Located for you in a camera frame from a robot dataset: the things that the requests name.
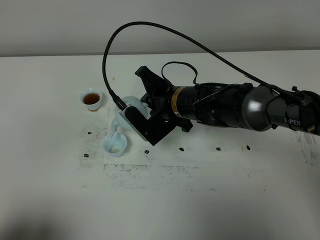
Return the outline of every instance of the black cable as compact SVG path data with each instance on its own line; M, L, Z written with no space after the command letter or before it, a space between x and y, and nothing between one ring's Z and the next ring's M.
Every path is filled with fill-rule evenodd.
M247 77L247 78L255 81L255 80L252 79L250 76L245 75L245 77ZM262 84L262 85L266 86L267 88L269 88L269 89L271 89L271 90L277 91L277 92L281 95L281 97L282 97L283 99L285 99L285 100L289 100L289 99L291 99L291 98L293 97L293 94L294 94L293 92L283 90L282 88L280 88L280 87L278 87L278 86L276 86L276 85L272 85L272 84Z
M224 91L233 88L233 87L238 87L240 86L240 84L228 84L227 86L225 86L224 88L220 89L219 91L216 91L208 96L205 96L204 98L194 102L192 104L192 108L193 110L199 110L200 108L202 108L203 106L205 107L207 103L211 103L212 100L214 99L214 97L218 94L223 93Z
M126 104L121 100L121 98L119 96L117 96L115 94L115 92L111 89L109 83L108 83L108 80L107 80L107 75L106 75L106 61L107 61L107 55L108 55L108 52L109 52L109 49L110 49L110 46L111 46L111 43L113 42L113 40L115 39L115 37L117 36L117 34L119 32L121 32L123 29L127 28L127 27L130 27L130 26L134 26L134 25L147 25L147 26L152 26L152 27L156 27L156 28L160 28L160 29L163 29L163 30L167 30L173 34L176 34L190 42L192 42L193 44L197 45L198 47L202 48L203 50L205 50L206 52L208 52L209 54L213 55L214 57L216 57L217 59L219 59L220 61L224 62L225 64L227 64L228 66L232 67L233 69L237 70L238 72L244 74L246 77L248 77L249 79L261 84L261 85L264 85L264 86L267 86L268 84L265 82L265 81L262 81L261 79L251 75L250 73L242 70L241 68L233 65L231 62L227 61L226 59L224 59L223 57L219 56L218 54L216 54L214 51L210 50L209 48L205 47L204 45L202 45L201 43L193 40L191 37L187 36L187 35L184 35L183 33L181 32L178 32L174 29L171 29L169 27L166 27L166 26L163 26L163 25L160 25L160 24L157 24L157 23L152 23L152 22L147 22L147 21L134 21L134 22L130 22L130 23L127 23L121 27L119 27L111 36L111 38L109 39L106 47L105 47L105 51L104 51L104 54L103 54L103 60L102 60L102 75L103 75L103 79L104 79L104 83L106 85L106 88L108 89L113 101L115 102L115 104L121 109L121 110L124 110L126 108Z

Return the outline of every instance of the small white cup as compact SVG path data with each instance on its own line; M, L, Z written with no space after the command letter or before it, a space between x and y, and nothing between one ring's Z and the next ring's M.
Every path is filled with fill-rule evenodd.
M84 98L86 95L88 94L98 94L99 95L99 101L97 101L96 103L94 104L85 104L84 103ZM81 93L81 97L80 97L80 100L81 102L88 108L88 110L90 111L95 111L97 110L98 108L100 108L100 104L101 104L101 99L102 99L102 92L99 91L98 89L95 89L95 88L89 88L85 91L83 91Z
M121 133L106 136L102 141L103 149L112 157L120 157L127 147L127 138Z

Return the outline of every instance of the robotic arm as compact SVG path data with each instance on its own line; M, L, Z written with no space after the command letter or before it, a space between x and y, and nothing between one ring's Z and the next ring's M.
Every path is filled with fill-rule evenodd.
M173 29L149 22L128 23L121 28L141 24L169 29L170 32L188 40L191 39ZM253 87L251 83L197 84L196 78L193 81L194 86L174 86L163 74L161 78L146 66L141 66L135 74L141 78L146 90L141 101L147 103L151 109L151 117L146 119L135 107L124 103L111 90L107 81L105 73L107 54L112 40L122 30L121 28L113 34L104 53L103 77L110 95L120 109L121 116L143 139L149 141L153 146L176 126L181 127L184 132L189 132L193 126L191 120L214 127L243 128L260 132L281 126L293 131L320 135L319 95L311 91L298 91L296 87L293 87L291 92L267 84L234 66L193 39L193 43L245 74L246 77L260 83L260 86ZM188 63L170 63L187 65L197 75L197 70Z

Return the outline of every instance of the white table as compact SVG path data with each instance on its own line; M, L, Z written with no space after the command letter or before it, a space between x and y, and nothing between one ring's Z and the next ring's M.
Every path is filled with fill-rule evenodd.
M319 50L221 55L279 87L320 93ZM205 53L110 56L107 75L120 97L140 98L135 71L160 75L169 61L194 65L199 83L250 82ZM194 122L156 146L124 132L129 147L112 158L101 147L115 108L101 65L102 56L0 58L1 227L50 219L73 240L320 239L320 137ZM193 74L165 69L176 86L192 86ZM89 87L105 93L96 113L80 102Z

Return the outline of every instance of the black strap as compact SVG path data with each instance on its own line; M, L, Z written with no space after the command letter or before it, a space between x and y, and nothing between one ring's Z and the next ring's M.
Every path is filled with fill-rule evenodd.
M163 67L162 67L162 69L161 69L161 75L162 75L162 77L163 77L164 80L169 81L169 80L164 76L164 68L165 68L165 66L167 66L167 65L169 65L169 64L182 64L182 65L186 65L186 66L188 66L189 68L191 68L191 69L194 71L194 73L195 73L195 77L194 77L194 79L193 79L193 84L194 84L194 85L197 84L197 83L196 83L196 79L197 79L197 76L198 76L198 71L197 71L197 69L196 69L194 66L192 66L190 63L183 62L183 61L170 61L170 62L167 62L165 65L163 65Z

